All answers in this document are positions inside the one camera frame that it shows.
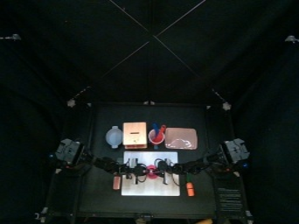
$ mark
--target black fabric wall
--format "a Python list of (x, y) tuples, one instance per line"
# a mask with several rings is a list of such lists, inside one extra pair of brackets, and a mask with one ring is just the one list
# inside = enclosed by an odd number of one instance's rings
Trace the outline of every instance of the black fabric wall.
[(34, 223), (45, 207), (47, 157), (62, 139), (66, 108), (22, 55), (10, 45), (0, 45), (0, 52), (0, 223)]
[(246, 187), (258, 223), (299, 223), (298, 58), (299, 45), (290, 45), (233, 109), (251, 151)]
[(299, 36), (298, 1), (207, 0), (162, 35), (201, 1), (115, 2), (123, 10), (111, 1), (0, 3), (0, 37), (23, 38), (0, 40), (0, 221), (42, 211), (66, 101), (91, 85), (89, 100), (103, 102), (221, 103), (215, 88), (251, 151), (253, 214), (299, 222), (299, 43), (285, 42)]

